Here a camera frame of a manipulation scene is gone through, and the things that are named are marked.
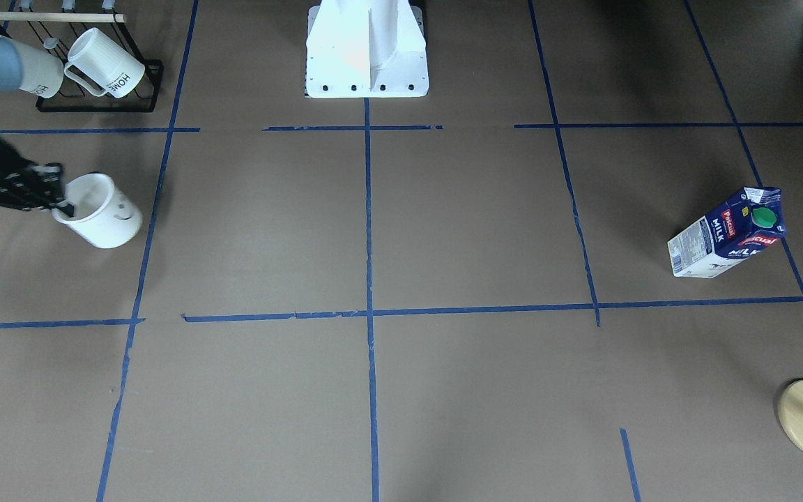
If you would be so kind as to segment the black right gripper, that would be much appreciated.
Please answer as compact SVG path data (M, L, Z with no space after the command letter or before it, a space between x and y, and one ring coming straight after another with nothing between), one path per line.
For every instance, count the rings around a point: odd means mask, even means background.
M0 139L0 207L29 212L58 211L75 215L75 206L64 198L64 168L61 163L36 165ZM41 199L62 199L59 202Z

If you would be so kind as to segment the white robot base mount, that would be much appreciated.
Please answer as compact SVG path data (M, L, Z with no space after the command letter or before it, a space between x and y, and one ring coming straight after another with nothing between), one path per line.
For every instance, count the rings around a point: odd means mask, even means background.
M322 1L308 10L304 93L421 98L429 91L423 1Z

